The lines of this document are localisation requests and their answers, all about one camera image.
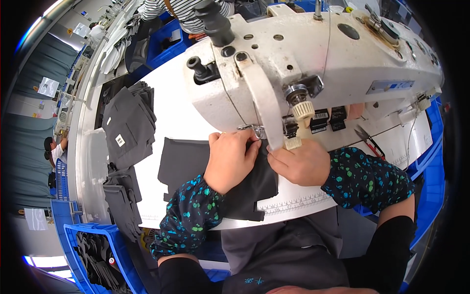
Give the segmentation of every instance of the hand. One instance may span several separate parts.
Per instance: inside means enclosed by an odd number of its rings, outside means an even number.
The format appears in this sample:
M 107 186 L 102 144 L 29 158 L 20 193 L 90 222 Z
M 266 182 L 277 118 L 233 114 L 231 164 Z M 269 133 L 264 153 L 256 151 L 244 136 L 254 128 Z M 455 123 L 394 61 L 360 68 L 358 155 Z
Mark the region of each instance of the hand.
M 246 150 L 248 141 L 255 142 Z M 230 134 L 210 134 L 209 146 L 211 154 L 204 180 L 223 195 L 241 183 L 253 169 L 261 141 L 252 129 L 246 129 Z
M 302 139 L 302 146 L 290 151 L 270 151 L 267 161 L 271 168 L 299 186 L 322 186 L 328 179 L 330 157 L 317 142 Z

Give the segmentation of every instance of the white sewing machine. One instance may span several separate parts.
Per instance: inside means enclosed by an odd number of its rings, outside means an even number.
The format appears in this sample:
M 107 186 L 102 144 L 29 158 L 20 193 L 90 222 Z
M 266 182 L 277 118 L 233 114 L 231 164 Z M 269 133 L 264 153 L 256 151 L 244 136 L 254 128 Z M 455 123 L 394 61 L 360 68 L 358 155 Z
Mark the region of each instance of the white sewing machine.
M 194 57 L 183 71 L 192 104 L 220 131 L 252 127 L 273 149 L 292 149 L 314 109 L 365 103 L 376 119 L 393 114 L 406 123 L 441 93 L 430 46 L 367 10 L 296 13 L 280 4 L 254 22 L 231 16 L 230 28 L 210 15 L 209 2 L 196 12 L 211 40 L 187 49 Z

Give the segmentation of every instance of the scissors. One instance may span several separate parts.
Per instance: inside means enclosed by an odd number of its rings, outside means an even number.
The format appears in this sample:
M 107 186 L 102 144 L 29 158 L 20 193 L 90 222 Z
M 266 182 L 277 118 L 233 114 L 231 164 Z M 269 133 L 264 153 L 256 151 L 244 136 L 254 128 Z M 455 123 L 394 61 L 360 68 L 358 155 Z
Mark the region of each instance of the scissors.
M 381 159 L 385 160 L 385 153 L 380 149 L 379 145 L 372 139 L 372 137 L 361 127 L 357 126 L 359 130 L 354 130 L 356 134 L 361 138 L 364 143 L 372 150 L 372 152 Z

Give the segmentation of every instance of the white shirt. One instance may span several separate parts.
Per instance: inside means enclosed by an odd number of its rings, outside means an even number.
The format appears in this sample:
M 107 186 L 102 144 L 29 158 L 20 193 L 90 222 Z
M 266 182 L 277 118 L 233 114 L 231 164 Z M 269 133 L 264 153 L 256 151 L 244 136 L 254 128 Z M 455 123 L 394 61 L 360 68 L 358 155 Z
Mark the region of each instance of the white shirt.
M 103 39 L 105 35 L 106 30 L 104 29 L 104 26 L 100 24 L 95 25 L 90 31 L 90 39 L 96 46 L 98 46 L 101 39 Z
M 181 28 L 188 34 L 199 34 L 204 32 L 204 23 L 196 17 L 194 6 L 202 0 L 170 0 L 170 5 L 173 8 L 178 20 L 180 21 Z M 235 6 L 233 3 L 215 0 L 220 4 L 220 13 L 225 16 L 232 16 L 235 13 Z M 164 0 L 145 0 L 144 9 L 141 18 L 144 22 L 149 22 L 157 16 L 168 11 Z
M 67 151 L 62 150 L 62 146 L 57 144 L 57 147 L 51 151 L 52 160 L 54 164 L 57 163 L 57 159 L 59 158 L 63 163 L 67 163 Z

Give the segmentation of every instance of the striped shirt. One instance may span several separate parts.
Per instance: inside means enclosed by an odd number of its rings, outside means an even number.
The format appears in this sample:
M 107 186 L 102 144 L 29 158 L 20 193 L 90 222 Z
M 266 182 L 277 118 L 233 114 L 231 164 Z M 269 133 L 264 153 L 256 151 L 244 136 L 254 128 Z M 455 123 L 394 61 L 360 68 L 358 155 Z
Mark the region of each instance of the striped shirt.
M 190 34 L 199 34 L 204 32 L 204 23 L 196 17 L 194 12 L 194 6 L 196 6 L 202 0 L 170 0 L 170 5 L 173 8 L 176 16 L 178 17 L 182 29 Z M 215 0 L 220 4 L 220 13 L 227 17 L 235 13 L 235 7 L 233 3 L 223 2 Z M 166 7 L 164 0 L 145 0 L 144 11 L 142 12 L 141 18 L 143 21 L 148 22 L 155 17 L 168 11 L 170 15 L 172 13 Z

